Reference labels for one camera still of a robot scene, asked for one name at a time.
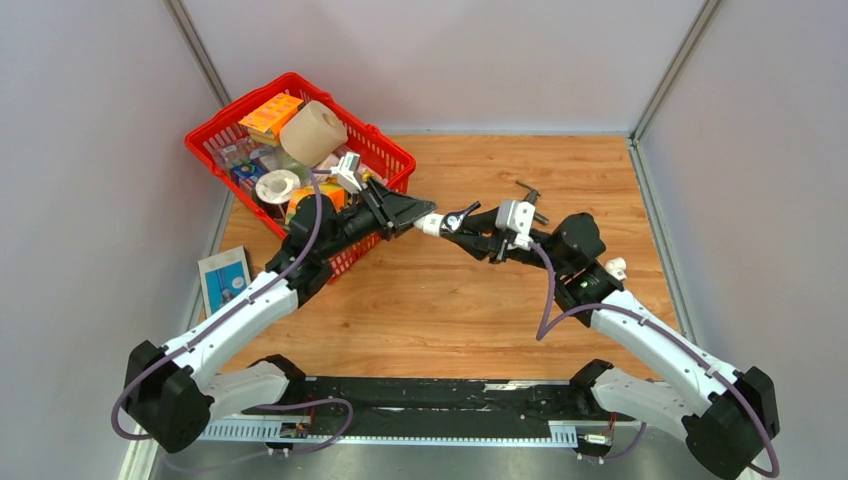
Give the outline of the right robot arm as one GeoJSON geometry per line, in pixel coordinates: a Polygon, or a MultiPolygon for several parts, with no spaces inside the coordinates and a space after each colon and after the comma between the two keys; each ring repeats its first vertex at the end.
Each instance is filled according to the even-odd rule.
{"type": "Polygon", "coordinates": [[[578,415],[592,419],[608,411],[658,428],[722,479],[754,469],[760,455],[769,464],[759,474],[778,477],[772,379],[756,367],[740,370],[706,352],[649,311],[625,287],[624,261],[599,261],[605,246],[590,214],[570,215],[550,232],[537,230],[534,219],[529,203],[507,201],[484,213],[470,207],[428,220],[424,228],[476,259],[543,268],[548,307],[616,341],[659,375],[650,382],[592,361],[570,392],[578,415]]]}

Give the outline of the red plastic shopping basket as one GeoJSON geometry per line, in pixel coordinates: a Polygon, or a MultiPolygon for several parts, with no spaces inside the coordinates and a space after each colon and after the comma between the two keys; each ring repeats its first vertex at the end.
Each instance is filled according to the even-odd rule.
{"type": "Polygon", "coordinates": [[[347,129],[346,146],[360,154],[362,163],[374,173],[362,180],[363,185],[374,178],[392,190],[411,196],[407,189],[416,161],[377,127],[360,120],[329,93],[294,72],[245,94],[186,135],[184,143],[188,150],[281,239],[281,248],[266,263],[266,270],[279,274],[293,265],[307,244],[313,224],[320,221],[321,231],[295,272],[302,276],[307,271],[318,270],[320,279],[333,282],[382,240],[373,230],[370,217],[357,206],[358,194],[346,194],[342,202],[336,202],[329,192],[317,199],[315,187],[306,181],[296,191],[294,201],[286,203],[283,211],[293,213],[294,218],[283,224],[253,200],[252,192],[246,194],[231,180],[229,170],[234,164],[224,160],[220,153],[221,149],[248,139],[248,133],[238,121],[279,93],[301,98],[305,104],[320,101],[338,116],[347,129]]]}

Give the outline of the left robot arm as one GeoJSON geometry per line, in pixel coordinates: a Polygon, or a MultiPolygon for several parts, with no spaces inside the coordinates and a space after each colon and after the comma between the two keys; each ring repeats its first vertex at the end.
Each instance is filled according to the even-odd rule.
{"type": "Polygon", "coordinates": [[[355,203],[337,210],[311,187],[297,205],[288,236],[264,271],[234,299],[198,326],[162,345],[145,340],[128,357],[125,382],[111,413],[120,427],[126,413],[167,453],[194,443],[220,418],[271,405],[282,414],[299,411],[306,399],[297,369],[260,360],[235,373],[222,367],[276,321],[306,305],[333,275],[331,259],[377,234],[398,237],[435,212],[431,200],[415,198],[370,180],[355,203]]]}

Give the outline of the white elbow fitting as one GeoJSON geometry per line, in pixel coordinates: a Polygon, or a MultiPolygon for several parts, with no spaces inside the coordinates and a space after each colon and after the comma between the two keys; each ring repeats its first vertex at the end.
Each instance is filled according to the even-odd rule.
{"type": "Polygon", "coordinates": [[[615,257],[608,260],[605,263],[604,268],[608,274],[610,274],[619,282],[624,282],[628,278],[628,275],[626,273],[627,262],[623,257],[615,257]]]}
{"type": "Polygon", "coordinates": [[[432,237],[440,237],[442,235],[443,221],[444,215],[438,213],[430,213],[415,220],[413,225],[416,229],[420,230],[425,235],[432,237]]]}

